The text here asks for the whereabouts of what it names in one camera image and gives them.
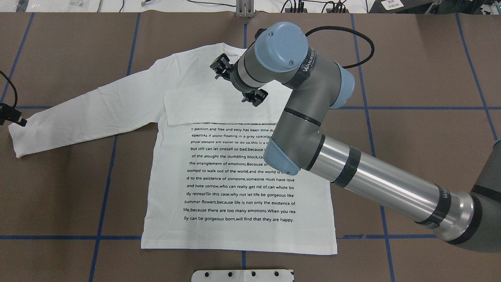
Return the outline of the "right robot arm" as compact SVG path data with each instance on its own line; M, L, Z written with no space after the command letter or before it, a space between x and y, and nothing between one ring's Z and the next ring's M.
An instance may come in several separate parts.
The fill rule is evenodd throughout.
M292 89L264 158L311 172L432 230L450 245L500 252L500 133L460 18L383 27L353 22L351 74L298 26L261 29L231 70L258 105Z

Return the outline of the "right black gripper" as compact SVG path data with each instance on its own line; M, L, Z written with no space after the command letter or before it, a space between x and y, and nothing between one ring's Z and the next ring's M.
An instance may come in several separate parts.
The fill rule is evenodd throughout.
M240 78L238 73L238 63L232 64L231 68L229 68L229 78L232 85L241 93L251 93L255 91L254 87L250 87L243 79Z

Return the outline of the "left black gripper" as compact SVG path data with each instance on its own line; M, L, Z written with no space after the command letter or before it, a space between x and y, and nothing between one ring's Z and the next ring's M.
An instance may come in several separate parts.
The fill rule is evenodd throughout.
M27 124L27 120L21 116L21 112L16 110L15 108L5 104L0 104L0 125L2 126L5 121L8 120L10 122L16 123L19 126L25 127Z

